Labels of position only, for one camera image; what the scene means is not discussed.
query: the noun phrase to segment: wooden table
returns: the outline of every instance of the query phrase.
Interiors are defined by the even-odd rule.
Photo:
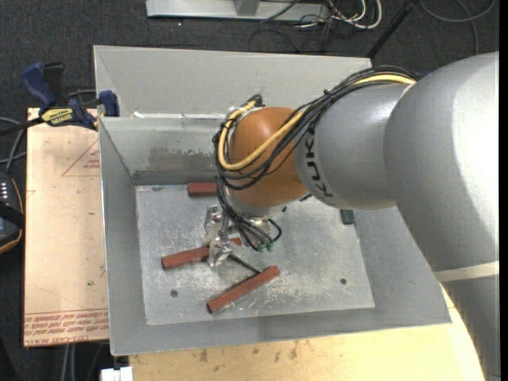
[[[468,331],[452,324],[129,357],[136,381],[480,381]]]

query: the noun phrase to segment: blue clamp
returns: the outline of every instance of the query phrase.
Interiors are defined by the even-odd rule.
[[[44,80],[42,69],[42,63],[36,62],[27,67],[21,75],[23,85],[43,103],[43,106],[39,109],[40,119],[53,127],[75,125],[96,130],[97,118],[88,113],[87,109],[82,108],[75,98],[71,98],[66,106],[55,106],[56,96]],[[120,116],[117,97],[111,90],[101,92],[98,96],[98,102],[104,108],[101,116]]]

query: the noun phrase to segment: yellow cable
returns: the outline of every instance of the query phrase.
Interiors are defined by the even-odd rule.
[[[225,137],[227,135],[228,128],[230,127],[231,123],[233,123],[233,120],[236,119],[237,115],[239,113],[243,112],[234,112],[229,116],[228,121],[225,124],[225,128],[222,131],[221,137],[219,138],[219,145],[218,145],[218,159],[219,164],[227,171],[239,171],[242,168],[245,168],[248,166],[252,161],[254,161],[256,158],[258,158],[265,149],[267,149],[274,141],[279,139],[281,136],[283,136],[293,125],[300,119],[300,117],[303,116],[303,112],[296,113],[285,125],[283,125],[277,132],[268,138],[262,145],[260,145],[253,153],[251,153],[249,156],[244,158],[242,161],[237,162],[236,164],[228,164],[225,161],[224,157],[224,147],[225,147]]]
[[[406,78],[405,76],[399,75],[374,75],[368,76],[365,79],[360,79],[353,83],[353,85],[357,85],[359,83],[367,83],[367,82],[397,82],[397,83],[405,83],[410,84],[413,83],[414,80],[411,78]]]
[[[375,75],[375,76],[369,76],[365,79],[358,80],[354,82],[353,84],[359,84],[359,83],[366,83],[366,82],[396,82],[396,83],[413,83],[414,80],[410,78],[406,78],[404,76],[398,76],[398,75]],[[268,138],[262,145],[260,145],[254,152],[252,152],[249,156],[244,158],[242,161],[237,162],[235,164],[229,164],[226,162],[224,157],[224,149],[225,149],[225,138],[228,135],[229,128],[231,127],[231,124],[237,119],[240,114],[243,112],[250,110],[254,106],[254,102],[250,102],[247,106],[242,107],[236,111],[234,111],[229,117],[228,120],[225,123],[224,129],[222,130],[221,136],[219,137],[219,145],[217,148],[218,151],[218,160],[219,164],[223,169],[226,171],[239,171],[240,169],[245,168],[248,166],[252,161],[256,160],[263,151],[268,148],[275,140],[278,140],[282,135],[284,135],[291,127],[293,127],[294,124],[302,117],[303,112],[296,113],[285,125],[283,125],[279,130],[277,130],[276,133],[274,133],[270,138]]]

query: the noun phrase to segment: cardboard sheet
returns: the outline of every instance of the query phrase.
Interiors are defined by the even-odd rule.
[[[105,340],[98,134],[37,125],[27,153],[24,346]]]

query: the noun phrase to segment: red rectangular bar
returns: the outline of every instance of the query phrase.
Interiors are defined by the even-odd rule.
[[[209,249],[208,247],[193,248],[191,250],[177,252],[176,254],[170,254],[169,256],[163,257],[162,267],[165,270],[171,268],[181,267],[188,263],[195,263],[198,261],[204,261],[208,258]]]
[[[217,193],[216,183],[189,183],[187,193],[191,198],[197,196],[214,196]]]
[[[254,291],[255,289],[261,287],[265,283],[272,281],[274,278],[280,275],[279,267],[273,265],[268,267],[266,270],[261,272],[260,274],[256,274],[244,282],[235,285],[231,289],[217,296],[214,299],[211,299],[206,304],[206,308],[212,314],[213,312],[218,311],[222,307],[228,305],[232,301],[236,301],[238,298],[248,294],[249,292]]]

